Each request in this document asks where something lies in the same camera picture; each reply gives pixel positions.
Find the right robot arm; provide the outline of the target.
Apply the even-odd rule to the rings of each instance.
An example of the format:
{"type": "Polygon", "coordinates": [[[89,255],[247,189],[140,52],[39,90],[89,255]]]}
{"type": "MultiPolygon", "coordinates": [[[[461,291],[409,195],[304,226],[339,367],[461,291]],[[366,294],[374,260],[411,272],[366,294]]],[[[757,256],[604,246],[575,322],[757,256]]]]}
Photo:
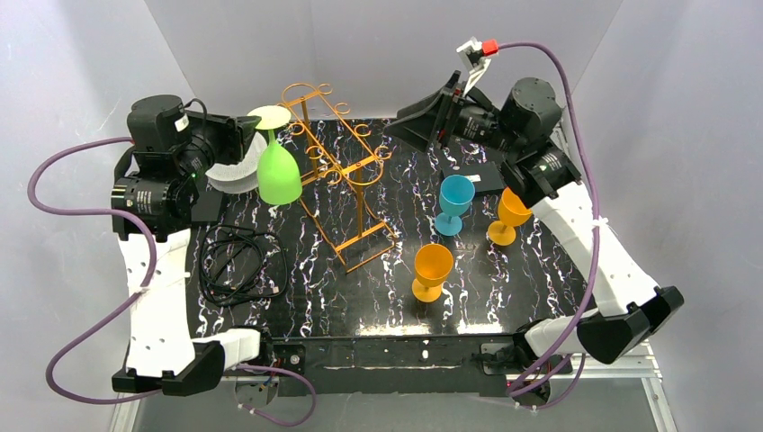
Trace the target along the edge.
{"type": "Polygon", "coordinates": [[[579,319],[537,320],[514,335],[532,358],[585,353],[612,364],[655,334],[684,305],[675,286],[661,286],[630,257],[593,213],[592,198],[567,154],[552,141],[561,120],[552,86],[519,79],[501,107],[457,75],[433,94],[400,109],[387,133],[413,149],[444,147],[451,138],[497,150],[505,185],[564,248],[592,289],[596,307],[579,319]]]}

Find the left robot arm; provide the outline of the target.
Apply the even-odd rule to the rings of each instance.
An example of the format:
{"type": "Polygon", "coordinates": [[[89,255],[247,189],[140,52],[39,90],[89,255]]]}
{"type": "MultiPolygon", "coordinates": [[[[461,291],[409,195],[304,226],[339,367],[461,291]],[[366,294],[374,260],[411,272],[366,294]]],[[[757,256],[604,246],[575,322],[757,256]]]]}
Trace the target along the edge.
{"type": "Polygon", "coordinates": [[[111,191],[112,227],[131,298],[130,342],[112,376],[116,392],[206,392],[226,371],[259,356],[261,334],[253,328],[192,337],[185,305],[198,180],[217,164],[241,162],[259,121],[194,112],[173,94],[131,106],[126,124],[138,168],[118,175],[111,191]]]}

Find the blue wine glass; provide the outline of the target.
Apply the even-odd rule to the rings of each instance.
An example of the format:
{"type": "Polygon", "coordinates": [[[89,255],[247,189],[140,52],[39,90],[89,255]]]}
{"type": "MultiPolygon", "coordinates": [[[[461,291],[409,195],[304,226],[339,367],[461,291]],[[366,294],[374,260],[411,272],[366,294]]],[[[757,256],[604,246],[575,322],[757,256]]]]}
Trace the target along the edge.
{"type": "Polygon", "coordinates": [[[461,216],[466,213],[475,195],[475,186],[464,175],[449,175],[440,185],[439,206],[435,229],[443,236],[456,236],[463,227],[461,216]]]}

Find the black power brick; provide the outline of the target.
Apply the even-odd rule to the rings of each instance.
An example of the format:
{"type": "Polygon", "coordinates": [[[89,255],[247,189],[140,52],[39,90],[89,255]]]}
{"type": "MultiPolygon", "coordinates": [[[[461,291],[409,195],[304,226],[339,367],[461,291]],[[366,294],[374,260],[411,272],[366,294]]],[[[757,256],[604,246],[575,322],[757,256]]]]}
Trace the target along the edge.
{"type": "Polygon", "coordinates": [[[218,221],[225,207],[226,194],[217,190],[201,192],[192,208],[191,225],[198,227],[218,221]]]}

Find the black flat box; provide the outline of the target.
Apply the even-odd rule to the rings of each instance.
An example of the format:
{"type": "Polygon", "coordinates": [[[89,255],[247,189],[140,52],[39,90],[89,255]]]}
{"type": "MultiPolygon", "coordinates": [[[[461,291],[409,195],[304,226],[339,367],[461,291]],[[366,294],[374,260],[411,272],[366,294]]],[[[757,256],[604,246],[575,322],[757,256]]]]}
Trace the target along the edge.
{"type": "Polygon", "coordinates": [[[476,196],[501,194],[507,187],[495,162],[445,166],[440,170],[440,178],[459,175],[468,178],[475,186],[476,196]]]}

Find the orange wine glass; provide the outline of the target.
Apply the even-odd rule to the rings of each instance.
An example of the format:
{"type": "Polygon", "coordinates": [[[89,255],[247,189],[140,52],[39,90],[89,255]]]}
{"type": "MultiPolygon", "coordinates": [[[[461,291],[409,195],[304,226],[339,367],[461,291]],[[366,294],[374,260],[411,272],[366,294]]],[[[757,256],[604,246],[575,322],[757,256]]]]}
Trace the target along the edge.
{"type": "Polygon", "coordinates": [[[411,289],[415,298],[426,303],[439,299],[453,265],[453,254],[447,247],[436,243],[424,245],[414,261],[415,279],[411,289]]]}
{"type": "Polygon", "coordinates": [[[509,187],[505,188],[500,196],[497,212],[498,219],[489,225],[487,234],[490,241],[502,247],[516,240],[516,228],[527,222],[533,215],[509,187]]]}

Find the green wine glass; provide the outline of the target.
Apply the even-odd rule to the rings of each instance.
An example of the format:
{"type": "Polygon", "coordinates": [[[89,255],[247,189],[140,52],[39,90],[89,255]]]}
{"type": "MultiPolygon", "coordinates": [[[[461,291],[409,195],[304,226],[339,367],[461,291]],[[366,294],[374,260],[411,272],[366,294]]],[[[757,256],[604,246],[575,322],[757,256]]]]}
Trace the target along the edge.
{"type": "Polygon", "coordinates": [[[264,105],[250,111],[248,116],[260,118],[258,131],[267,134],[267,147],[257,167],[259,194],[264,203],[285,205],[301,197],[301,173],[294,156],[276,138],[275,131],[290,123],[292,113],[280,105],[264,105]]]}

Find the white filament spool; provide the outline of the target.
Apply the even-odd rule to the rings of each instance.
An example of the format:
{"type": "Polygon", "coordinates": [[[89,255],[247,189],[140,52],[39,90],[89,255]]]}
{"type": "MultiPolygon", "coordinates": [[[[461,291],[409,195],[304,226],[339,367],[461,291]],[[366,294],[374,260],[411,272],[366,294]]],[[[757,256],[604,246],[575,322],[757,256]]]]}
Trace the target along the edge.
{"type": "Polygon", "coordinates": [[[256,132],[243,160],[236,165],[215,164],[207,172],[209,184],[225,194],[244,194],[258,187],[256,172],[263,152],[265,137],[256,132]]]}

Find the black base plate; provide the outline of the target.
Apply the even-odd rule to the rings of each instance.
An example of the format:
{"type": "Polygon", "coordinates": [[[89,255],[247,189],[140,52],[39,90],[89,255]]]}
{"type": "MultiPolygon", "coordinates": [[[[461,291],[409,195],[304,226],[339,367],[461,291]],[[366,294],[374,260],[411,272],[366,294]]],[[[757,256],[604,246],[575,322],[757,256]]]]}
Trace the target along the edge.
{"type": "Polygon", "coordinates": [[[502,397],[536,359],[509,334],[271,338],[258,365],[307,378],[318,394],[476,393],[502,397]]]}

